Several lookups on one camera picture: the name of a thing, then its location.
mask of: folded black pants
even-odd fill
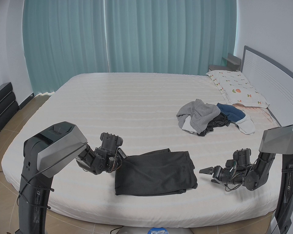
[[[196,188],[194,165],[188,151],[156,150],[128,156],[115,174],[116,195],[160,196]]]

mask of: headboard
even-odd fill
[[[240,71],[269,102],[268,110],[278,123],[293,124],[293,72],[248,46]]]

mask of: tile floor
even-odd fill
[[[10,143],[50,96],[33,98],[22,110],[18,111],[0,132],[0,161]],[[16,205],[17,191],[9,184],[3,173],[0,173],[0,234],[14,232],[18,229],[18,207]],[[191,228],[195,234],[264,234],[270,223],[272,212],[265,216],[238,221],[224,225]],[[50,210],[47,211],[46,230],[49,234],[109,234],[120,226],[89,223],[69,218]]]

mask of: floral pillow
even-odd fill
[[[214,70],[207,75],[214,81],[227,104],[242,104],[267,108],[267,100],[253,87],[240,71]]]

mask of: mattress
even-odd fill
[[[265,215],[274,210],[281,182],[282,157],[277,155],[267,183],[255,191],[241,186],[232,192],[212,183],[202,168],[222,165],[233,152],[251,148],[251,162],[258,156],[263,131],[277,124],[261,108],[245,108],[256,132],[245,135],[230,126],[215,128],[205,137],[178,127],[176,113],[184,104],[202,99],[225,103],[207,76],[157,73],[91,73],[71,78],[29,119],[8,147],[2,168],[6,179],[19,189],[23,142],[48,126],[68,121],[76,124],[89,145],[100,146],[100,134],[123,138],[128,155],[170,148],[189,151],[198,179],[197,189],[157,197],[115,195],[115,173],[93,175],[72,161],[54,176],[49,206],[72,218],[138,227],[199,227]]]

